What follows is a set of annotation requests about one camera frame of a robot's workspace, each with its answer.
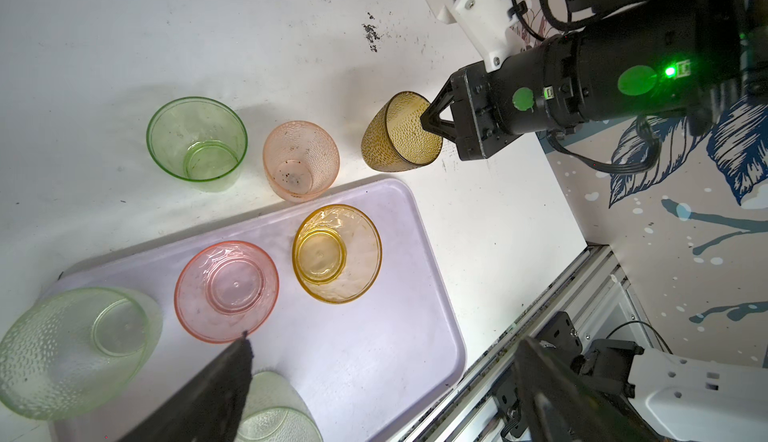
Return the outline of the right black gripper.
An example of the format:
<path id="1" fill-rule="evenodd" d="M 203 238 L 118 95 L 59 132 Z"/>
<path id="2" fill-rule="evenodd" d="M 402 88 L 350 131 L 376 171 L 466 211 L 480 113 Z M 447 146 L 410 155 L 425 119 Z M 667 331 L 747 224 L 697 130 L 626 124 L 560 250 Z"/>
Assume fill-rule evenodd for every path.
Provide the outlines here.
<path id="1" fill-rule="evenodd" d="M 553 36 L 495 72 L 482 62 L 457 70 L 421 114 L 422 128 L 454 142 L 464 161 L 488 159 L 526 133 L 574 128 L 576 48 L 574 36 Z"/>

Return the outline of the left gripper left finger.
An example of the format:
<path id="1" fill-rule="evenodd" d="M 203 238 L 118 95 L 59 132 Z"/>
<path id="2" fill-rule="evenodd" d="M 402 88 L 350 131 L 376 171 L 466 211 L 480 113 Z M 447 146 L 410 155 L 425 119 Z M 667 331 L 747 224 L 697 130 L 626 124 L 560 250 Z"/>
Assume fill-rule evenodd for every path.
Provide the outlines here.
<path id="1" fill-rule="evenodd" d="M 233 441 L 252 380 L 252 347 L 241 335 L 124 441 Z"/>

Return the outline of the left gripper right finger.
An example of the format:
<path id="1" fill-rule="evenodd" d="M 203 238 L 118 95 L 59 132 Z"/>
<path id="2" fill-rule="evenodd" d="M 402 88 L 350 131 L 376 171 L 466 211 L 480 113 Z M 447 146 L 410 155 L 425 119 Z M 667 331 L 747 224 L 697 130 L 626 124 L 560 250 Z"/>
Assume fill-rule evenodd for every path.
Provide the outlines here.
<path id="1" fill-rule="evenodd" d="M 523 338 L 517 345 L 514 360 L 520 362 L 523 347 L 536 348 L 531 337 Z M 580 441 L 655 441 L 656 434 L 644 423 L 634 421 L 598 392 L 590 388 L 567 368 L 564 380 L 548 396 L 553 406 L 573 430 L 575 439 Z M 533 421 L 532 404 L 527 401 L 524 411 L 529 423 L 529 432 L 534 441 L 547 441 L 545 430 Z"/>

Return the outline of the dark amber textured glass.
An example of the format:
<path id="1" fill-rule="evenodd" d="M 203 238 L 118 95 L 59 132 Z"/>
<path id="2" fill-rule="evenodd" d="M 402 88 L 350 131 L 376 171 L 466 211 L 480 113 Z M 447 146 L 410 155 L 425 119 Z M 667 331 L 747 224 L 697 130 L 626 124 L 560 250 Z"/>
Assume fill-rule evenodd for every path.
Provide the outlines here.
<path id="1" fill-rule="evenodd" d="M 432 164 L 443 138 L 423 129 L 421 116 L 430 102 L 417 92 L 399 92 L 381 108 L 362 137 L 365 163 L 381 172 L 402 172 Z"/>

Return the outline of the tall pale green glass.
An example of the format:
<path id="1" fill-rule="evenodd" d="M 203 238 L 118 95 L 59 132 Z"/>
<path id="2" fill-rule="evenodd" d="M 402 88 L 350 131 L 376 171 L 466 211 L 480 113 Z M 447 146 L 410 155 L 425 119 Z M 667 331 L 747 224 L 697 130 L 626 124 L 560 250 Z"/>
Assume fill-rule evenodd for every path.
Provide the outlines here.
<path id="1" fill-rule="evenodd" d="M 290 382 L 273 371 L 255 374 L 236 441 L 322 441 L 307 405 Z"/>

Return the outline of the pink faceted glass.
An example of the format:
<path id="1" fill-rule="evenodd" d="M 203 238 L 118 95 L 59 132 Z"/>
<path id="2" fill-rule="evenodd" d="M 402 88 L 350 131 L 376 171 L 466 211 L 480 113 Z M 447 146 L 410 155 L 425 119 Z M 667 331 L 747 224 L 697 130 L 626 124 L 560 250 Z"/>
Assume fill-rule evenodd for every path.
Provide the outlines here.
<path id="1" fill-rule="evenodd" d="M 194 338 L 224 344 L 261 327 L 280 291 L 275 262 L 261 247 L 229 240 L 208 246 L 180 272 L 174 309 Z"/>

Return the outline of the pale green short glass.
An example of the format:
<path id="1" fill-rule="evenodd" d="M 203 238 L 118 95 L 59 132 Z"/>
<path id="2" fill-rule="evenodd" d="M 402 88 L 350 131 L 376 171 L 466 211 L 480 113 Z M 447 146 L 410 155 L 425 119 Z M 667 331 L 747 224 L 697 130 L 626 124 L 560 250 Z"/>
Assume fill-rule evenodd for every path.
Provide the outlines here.
<path id="1" fill-rule="evenodd" d="M 25 312 L 1 341 L 1 401 L 43 421 L 83 415 L 119 395 L 163 328 L 151 297 L 122 287 L 61 292 Z"/>

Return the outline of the yellow faceted glass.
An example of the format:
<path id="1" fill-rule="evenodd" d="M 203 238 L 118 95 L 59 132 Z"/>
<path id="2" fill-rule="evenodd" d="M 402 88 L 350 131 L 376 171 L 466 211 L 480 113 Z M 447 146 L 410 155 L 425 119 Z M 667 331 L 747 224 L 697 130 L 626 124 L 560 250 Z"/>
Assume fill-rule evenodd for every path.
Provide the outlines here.
<path id="1" fill-rule="evenodd" d="M 381 269 L 383 247 L 373 221 L 360 209 L 330 204 L 299 226 L 292 265 L 299 284 L 313 298 L 344 304 L 361 297 Z"/>

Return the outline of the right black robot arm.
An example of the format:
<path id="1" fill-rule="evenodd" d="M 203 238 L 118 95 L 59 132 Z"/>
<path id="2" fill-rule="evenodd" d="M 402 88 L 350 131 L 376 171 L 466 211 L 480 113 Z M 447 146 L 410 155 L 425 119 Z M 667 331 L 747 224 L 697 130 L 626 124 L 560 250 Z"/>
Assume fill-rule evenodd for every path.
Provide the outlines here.
<path id="1" fill-rule="evenodd" d="M 420 118 L 464 160 L 487 159 L 535 133 L 564 152 L 592 121 L 629 116 L 610 162 L 613 194 L 632 179 L 668 176 L 672 137 L 733 140 L 766 154 L 760 130 L 737 129 L 736 108 L 767 102 L 766 0 L 538 0 L 551 36 L 532 28 L 525 0 L 427 0 L 458 24 L 480 60 L 454 72 Z M 610 331 L 579 340 L 559 311 L 519 343 L 489 391 L 504 441 L 763 441 L 767 372 L 698 361 L 657 338 Z"/>

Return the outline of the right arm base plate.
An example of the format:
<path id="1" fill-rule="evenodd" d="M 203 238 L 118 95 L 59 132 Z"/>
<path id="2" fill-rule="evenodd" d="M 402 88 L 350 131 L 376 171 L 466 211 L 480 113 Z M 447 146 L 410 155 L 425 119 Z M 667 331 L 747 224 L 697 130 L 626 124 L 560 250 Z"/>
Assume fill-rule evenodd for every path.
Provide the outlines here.
<path id="1" fill-rule="evenodd" d="M 547 441 L 573 441 L 575 434 L 548 398 L 564 380 L 564 371 L 583 351 L 577 331 L 565 311 L 557 311 L 533 337 L 538 345 L 523 347 L 520 362 L 513 362 L 497 379 L 491 395 L 502 423 L 502 441 L 533 439 L 524 411 L 529 401 L 533 421 L 545 430 Z"/>

